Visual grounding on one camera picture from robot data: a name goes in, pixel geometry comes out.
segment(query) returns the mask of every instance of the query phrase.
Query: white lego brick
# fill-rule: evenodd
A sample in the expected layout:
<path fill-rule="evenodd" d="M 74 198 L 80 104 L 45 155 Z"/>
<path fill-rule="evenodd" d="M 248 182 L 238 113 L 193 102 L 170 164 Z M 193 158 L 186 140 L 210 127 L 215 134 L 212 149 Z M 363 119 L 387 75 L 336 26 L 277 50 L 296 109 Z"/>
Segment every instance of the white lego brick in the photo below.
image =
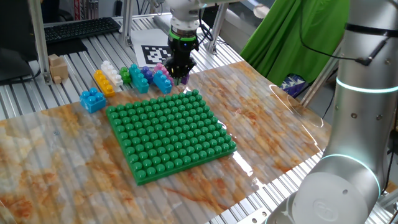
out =
<path fill-rule="evenodd" d="M 115 86 L 123 85 L 122 76 L 118 74 L 118 71 L 114 69 L 109 61 L 104 61 L 101 65 L 102 72 Z"/>

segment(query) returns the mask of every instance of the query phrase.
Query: metal pole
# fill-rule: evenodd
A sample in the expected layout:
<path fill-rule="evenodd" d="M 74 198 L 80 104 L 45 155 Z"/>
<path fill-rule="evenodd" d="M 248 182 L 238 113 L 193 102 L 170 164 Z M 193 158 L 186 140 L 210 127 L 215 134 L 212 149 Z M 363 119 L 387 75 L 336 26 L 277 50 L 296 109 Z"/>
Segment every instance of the metal pole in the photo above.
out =
<path fill-rule="evenodd" d="M 343 42 L 340 42 L 340 45 L 337 47 L 335 52 L 333 53 L 334 56 L 341 55 L 341 46 Z M 330 73 L 338 67 L 339 60 L 336 58 L 330 58 L 328 63 L 323 68 L 322 72 L 319 74 L 318 78 L 312 84 L 310 90 L 305 94 L 303 100 L 300 102 L 301 105 L 304 107 L 308 107 L 311 101 L 314 99 L 315 95 L 319 92 L 322 86 L 326 83 L 329 79 Z"/>
<path fill-rule="evenodd" d="M 132 10 L 133 10 L 133 2 L 132 0 L 124 1 L 124 9 L 123 9 L 123 30 L 121 35 L 121 42 L 127 44 L 128 46 L 132 46 L 131 42 L 131 23 L 132 23 Z"/>
<path fill-rule="evenodd" d="M 47 85 L 52 84 L 49 55 L 47 54 L 47 45 L 45 43 L 44 24 L 42 18 L 42 8 L 39 0 L 29 0 L 29 9 L 32 16 L 32 25 L 35 34 L 36 50 L 39 57 L 40 71 Z"/>
<path fill-rule="evenodd" d="M 228 6 L 229 6 L 228 3 L 223 3 L 218 8 L 216 20 L 214 21 L 213 29 L 211 32 L 211 34 L 213 34 L 214 39 L 205 44 L 207 51 L 211 54 L 217 54 L 217 49 L 216 49 L 217 38 L 220 35 L 221 26 L 223 25 Z"/>

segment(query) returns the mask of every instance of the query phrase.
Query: wooden block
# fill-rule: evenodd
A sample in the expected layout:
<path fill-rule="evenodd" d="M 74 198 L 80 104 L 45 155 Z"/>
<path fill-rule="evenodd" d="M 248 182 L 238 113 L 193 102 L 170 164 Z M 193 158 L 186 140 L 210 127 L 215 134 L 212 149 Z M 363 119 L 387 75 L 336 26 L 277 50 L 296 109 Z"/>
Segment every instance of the wooden block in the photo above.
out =
<path fill-rule="evenodd" d="M 68 73 L 68 65 L 63 62 L 62 64 L 58 66 L 50 66 L 50 73 L 51 77 L 54 79 L 54 77 L 61 77 L 61 79 L 67 79 L 69 77 Z"/>
<path fill-rule="evenodd" d="M 54 83 L 55 83 L 55 84 L 59 84 L 59 83 L 61 83 L 61 82 L 62 82 L 61 77 L 54 77 Z"/>
<path fill-rule="evenodd" d="M 65 63 L 65 61 L 63 60 L 63 57 L 58 57 L 56 54 L 49 56 L 50 66 L 58 66 L 58 65 L 61 65 L 62 63 Z"/>

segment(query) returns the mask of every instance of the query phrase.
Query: keyboard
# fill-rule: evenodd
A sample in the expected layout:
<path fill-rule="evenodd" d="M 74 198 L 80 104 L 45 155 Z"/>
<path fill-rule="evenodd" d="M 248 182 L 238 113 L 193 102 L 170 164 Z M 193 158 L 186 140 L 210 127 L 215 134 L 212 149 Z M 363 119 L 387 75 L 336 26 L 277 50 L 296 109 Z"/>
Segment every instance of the keyboard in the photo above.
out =
<path fill-rule="evenodd" d="M 49 43 L 61 42 L 73 38 L 92 37 L 98 34 L 118 31 L 120 25 L 110 17 L 72 22 L 64 25 L 44 28 L 45 40 Z"/>

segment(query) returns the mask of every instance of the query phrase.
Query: marble tabletop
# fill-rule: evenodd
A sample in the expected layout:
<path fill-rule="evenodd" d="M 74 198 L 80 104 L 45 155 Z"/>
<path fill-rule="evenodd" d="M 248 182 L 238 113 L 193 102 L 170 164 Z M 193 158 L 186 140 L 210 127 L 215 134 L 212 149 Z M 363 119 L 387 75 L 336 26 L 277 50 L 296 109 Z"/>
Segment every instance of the marble tabletop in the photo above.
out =
<path fill-rule="evenodd" d="M 105 109 L 0 121 L 0 223 L 205 223 L 323 150 L 330 125 L 246 62 L 191 75 L 237 143 L 230 156 L 137 186 Z M 108 105 L 162 95 L 116 93 Z"/>

